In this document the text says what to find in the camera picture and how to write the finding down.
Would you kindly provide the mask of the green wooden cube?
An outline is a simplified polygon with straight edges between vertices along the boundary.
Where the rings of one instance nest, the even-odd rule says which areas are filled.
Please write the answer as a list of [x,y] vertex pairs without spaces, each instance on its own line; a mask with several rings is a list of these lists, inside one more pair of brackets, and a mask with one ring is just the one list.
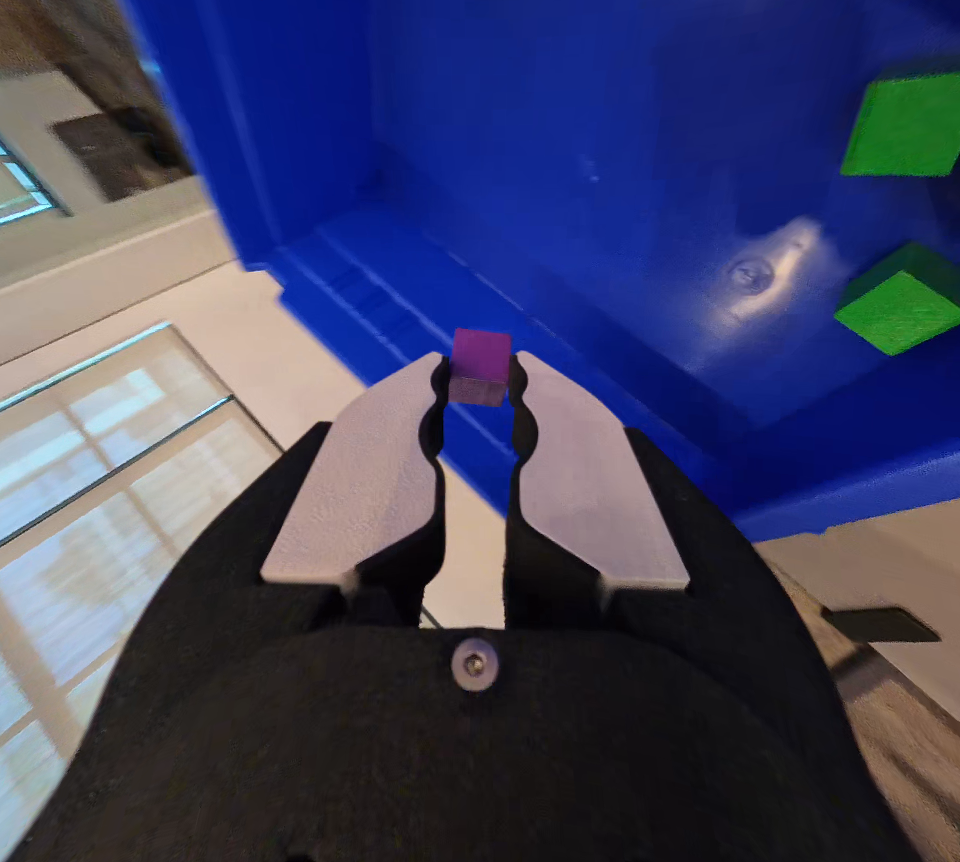
[[886,355],[959,325],[958,264],[908,242],[851,281],[834,319]]
[[840,172],[942,178],[958,154],[957,71],[877,79],[865,90]]

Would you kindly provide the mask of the blue plastic bin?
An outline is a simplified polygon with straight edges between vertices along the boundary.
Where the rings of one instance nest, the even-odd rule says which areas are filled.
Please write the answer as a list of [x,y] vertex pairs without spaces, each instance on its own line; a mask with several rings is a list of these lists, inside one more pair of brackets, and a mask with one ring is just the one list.
[[958,0],[121,0],[249,269],[372,384],[511,335],[759,542],[958,497],[958,329],[834,317],[958,163],[848,175]]

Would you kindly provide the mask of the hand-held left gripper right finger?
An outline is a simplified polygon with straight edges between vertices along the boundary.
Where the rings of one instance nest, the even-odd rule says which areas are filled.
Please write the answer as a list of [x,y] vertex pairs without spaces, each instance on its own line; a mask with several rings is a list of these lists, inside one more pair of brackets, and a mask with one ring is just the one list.
[[513,523],[594,571],[605,595],[684,592],[690,574],[618,416],[532,352],[510,368]]

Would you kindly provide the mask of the purple wooden cube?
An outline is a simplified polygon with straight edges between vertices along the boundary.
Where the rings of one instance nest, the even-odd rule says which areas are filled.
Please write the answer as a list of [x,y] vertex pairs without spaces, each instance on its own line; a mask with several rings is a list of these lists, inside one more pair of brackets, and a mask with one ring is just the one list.
[[448,401],[500,408],[509,388],[512,342],[508,333],[456,328]]

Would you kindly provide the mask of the dark grey cabinet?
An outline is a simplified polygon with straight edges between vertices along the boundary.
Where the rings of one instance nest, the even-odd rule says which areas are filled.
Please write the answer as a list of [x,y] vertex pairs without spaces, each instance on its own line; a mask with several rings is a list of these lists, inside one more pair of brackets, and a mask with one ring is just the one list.
[[48,128],[107,203],[195,174],[172,132],[137,106],[77,116]]

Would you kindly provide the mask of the black tape strip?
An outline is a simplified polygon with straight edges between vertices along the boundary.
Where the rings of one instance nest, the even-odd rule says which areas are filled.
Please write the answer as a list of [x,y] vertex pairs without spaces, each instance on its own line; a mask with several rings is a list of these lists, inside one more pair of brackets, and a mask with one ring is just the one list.
[[937,632],[899,606],[821,609],[820,616],[847,640],[860,644],[937,643]]

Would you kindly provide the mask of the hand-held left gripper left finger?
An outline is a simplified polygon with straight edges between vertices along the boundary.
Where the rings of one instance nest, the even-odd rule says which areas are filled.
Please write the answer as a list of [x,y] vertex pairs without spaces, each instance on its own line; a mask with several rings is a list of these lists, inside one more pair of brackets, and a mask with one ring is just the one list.
[[446,368],[429,352],[337,416],[261,567],[264,582],[425,591],[446,555]]

